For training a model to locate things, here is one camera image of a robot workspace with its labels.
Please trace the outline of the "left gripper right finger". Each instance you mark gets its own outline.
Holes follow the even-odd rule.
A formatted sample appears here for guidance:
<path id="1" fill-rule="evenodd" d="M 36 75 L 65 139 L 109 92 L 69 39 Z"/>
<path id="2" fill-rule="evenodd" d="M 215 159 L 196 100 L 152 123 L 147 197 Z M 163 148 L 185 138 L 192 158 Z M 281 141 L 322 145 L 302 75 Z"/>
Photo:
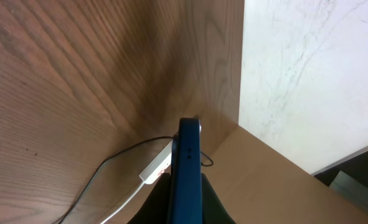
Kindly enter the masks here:
<path id="1" fill-rule="evenodd" d="M 204 173 L 202 173 L 202 214 L 203 224 L 235 224 Z"/>

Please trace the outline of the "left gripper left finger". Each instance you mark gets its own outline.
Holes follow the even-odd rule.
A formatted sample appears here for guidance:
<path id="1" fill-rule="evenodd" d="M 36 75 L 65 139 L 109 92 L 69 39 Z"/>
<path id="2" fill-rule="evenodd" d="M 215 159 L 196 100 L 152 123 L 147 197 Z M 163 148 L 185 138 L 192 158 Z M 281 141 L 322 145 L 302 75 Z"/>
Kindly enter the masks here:
<path id="1" fill-rule="evenodd" d="M 171 175 L 162 174 L 144 204 L 128 224 L 166 224 Z"/>

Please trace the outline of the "blue Galaxy smartphone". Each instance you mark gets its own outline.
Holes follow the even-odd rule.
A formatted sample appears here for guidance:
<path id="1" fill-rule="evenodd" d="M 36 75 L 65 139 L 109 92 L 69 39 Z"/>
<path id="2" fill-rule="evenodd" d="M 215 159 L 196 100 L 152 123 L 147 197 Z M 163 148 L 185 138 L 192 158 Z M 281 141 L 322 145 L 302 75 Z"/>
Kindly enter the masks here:
<path id="1" fill-rule="evenodd" d="M 200 122 L 181 118 L 172 162 L 168 224 L 202 223 Z"/>

